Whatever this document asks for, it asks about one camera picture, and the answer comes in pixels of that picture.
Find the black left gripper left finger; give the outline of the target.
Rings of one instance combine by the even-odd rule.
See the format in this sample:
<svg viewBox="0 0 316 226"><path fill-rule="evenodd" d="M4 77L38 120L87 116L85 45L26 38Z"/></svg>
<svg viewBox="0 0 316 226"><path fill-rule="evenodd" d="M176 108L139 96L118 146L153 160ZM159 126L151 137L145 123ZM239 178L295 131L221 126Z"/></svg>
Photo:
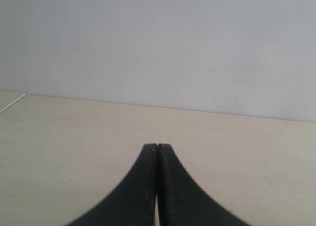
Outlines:
<svg viewBox="0 0 316 226"><path fill-rule="evenodd" d="M70 226L154 226L157 144L145 144L129 172Z"/></svg>

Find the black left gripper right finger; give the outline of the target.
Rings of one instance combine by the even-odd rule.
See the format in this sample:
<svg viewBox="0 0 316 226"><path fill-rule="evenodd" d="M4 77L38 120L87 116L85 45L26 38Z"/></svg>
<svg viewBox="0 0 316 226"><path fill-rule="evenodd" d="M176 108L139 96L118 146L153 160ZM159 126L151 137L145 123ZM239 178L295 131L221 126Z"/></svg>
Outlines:
<svg viewBox="0 0 316 226"><path fill-rule="evenodd" d="M193 180L169 144L158 145L158 215L161 226L245 226Z"/></svg>

